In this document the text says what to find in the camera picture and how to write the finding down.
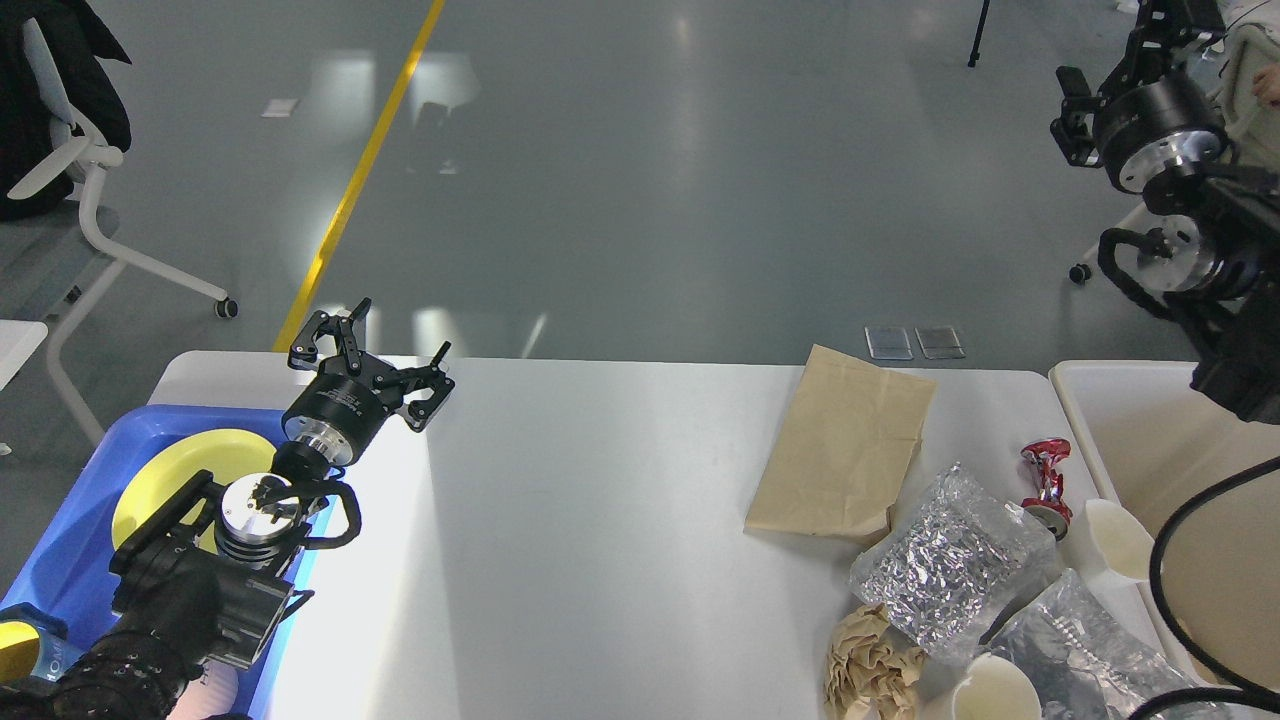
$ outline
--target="aluminum foil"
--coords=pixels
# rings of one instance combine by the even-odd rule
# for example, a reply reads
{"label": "aluminum foil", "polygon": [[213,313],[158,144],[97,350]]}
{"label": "aluminum foil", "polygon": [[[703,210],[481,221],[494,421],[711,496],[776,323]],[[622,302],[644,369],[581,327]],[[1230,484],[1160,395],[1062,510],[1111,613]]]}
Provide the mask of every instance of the aluminum foil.
{"label": "aluminum foil", "polygon": [[1056,569],[1044,525],[954,465],[858,557],[850,587],[863,602],[883,602],[890,621],[931,657],[964,665],[1001,611],[1047,585]]}
{"label": "aluminum foil", "polygon": [[[1194,687],[1162,655],[1130,635],[1066,570],[1018,611],[988,650],[1036,685],[1044,720],[1124,720],[1157,694]],[[1229,720],[1221,705],[1164,711],[1165,720]]]}

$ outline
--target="crushed soda can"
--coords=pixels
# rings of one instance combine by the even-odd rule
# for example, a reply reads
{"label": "crushed soda can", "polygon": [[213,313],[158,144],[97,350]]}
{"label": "crushed soda can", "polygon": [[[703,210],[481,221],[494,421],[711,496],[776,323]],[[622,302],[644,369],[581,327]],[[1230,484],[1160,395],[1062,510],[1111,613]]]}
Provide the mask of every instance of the crushed soda can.
{"label": "crushed soda can", "polygon": [[1023,507],[1053,533],[1055,539],[1066,537],[1071,524],[1071,509],[1062,500],[1064,479],[1057,464],[1071,456],[1071,443],[1066,438],[1044,438],[1023,448],[1036,474],[1037,495],[1023,501]]}

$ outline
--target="blue plastic basin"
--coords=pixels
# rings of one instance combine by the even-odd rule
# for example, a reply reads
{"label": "blue plastic basin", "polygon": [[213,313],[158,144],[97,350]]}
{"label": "blue plastic basin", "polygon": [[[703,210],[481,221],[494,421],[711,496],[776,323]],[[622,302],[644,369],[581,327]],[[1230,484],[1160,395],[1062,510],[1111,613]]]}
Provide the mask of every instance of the blue plastic basin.
{"label": "blue plastic basin", "polygon": [[[148,405],[120,418],[106,432],[0,607],[29,602],[65,620],[72,644],[92,646],[116,620],[111,596],[119,578],[108,573],[108,564],[114,552],[111,516],[120,493],[161,450],[219,428],[250,430],[276,447],[284,442],[279,410]],[[300,583],[310,562],[301,565],[303,569],[294,578]],[[264,665],[260,660],[251,670],[241,673],[233,711],[248,710]],[[274,671],[266,673],[262,684],[269,685],[273,676]]]}

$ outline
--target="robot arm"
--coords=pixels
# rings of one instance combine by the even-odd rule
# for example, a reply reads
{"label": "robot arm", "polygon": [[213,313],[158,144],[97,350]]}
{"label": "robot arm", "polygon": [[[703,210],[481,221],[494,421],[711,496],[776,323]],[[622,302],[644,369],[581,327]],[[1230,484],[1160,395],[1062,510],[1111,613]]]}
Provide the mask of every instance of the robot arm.
{"label": "robot arm", "polygon": [[[110,571],[120,577],[111,602],[116,625],[55,685],[0,687],[0,720],[160,720],[206,659],[241,669],[257,661],[275,628],[312,594],[284,579],[298,555],[360,534],[360,506],[340,469],[360,459],[392,414],[403,414],[415,432],[425,429],[454,387],[439,368],[448,343],[430,364],[403,370],[360,350],[352,325],[369,306],[365,299],[351,315],[316,313],[294,341],[293,368],[315,363],[324,336],[335,338],[339,352],[320,363],[284,413],[288,442],[271,470],[225,487],[207,470],[191,477],[111,557]],[[433,395],[406,404],[421,389]],[[311,519],[328,498],[342,503],[347,529],[311,536]],[[196,520],[184,524],[197,507]],[[210,525],[218,555],[196,544]]]}
{"label": "robot arm", "polygon": [[[1064,99],[1050,131],[1069,164],[1105,168],[1164,217],[1146,233],[1103,232],[1098,268],[1181,327],[1201,359],[1192,388],[1242,420],[1280,424],[1280,182],[1222,161],[1230,140],[1185,73],[1188,55],[1224,35],[1212,0],[1143,0],[1097,94],[1078,68],[1057,69]],[[1138,250],[1134,274],[1115,260],[1121,245]]]}

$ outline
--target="human hand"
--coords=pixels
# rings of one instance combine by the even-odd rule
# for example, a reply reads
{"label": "human hand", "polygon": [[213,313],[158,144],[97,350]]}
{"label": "human hand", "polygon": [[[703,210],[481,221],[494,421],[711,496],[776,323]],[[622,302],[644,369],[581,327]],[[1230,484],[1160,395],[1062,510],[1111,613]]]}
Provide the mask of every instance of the human hand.
{"label": "human hand", "polygon": [[1272,63],[1253,76],[1253,95],[1260,105],[1280,108],[1280,63]]}

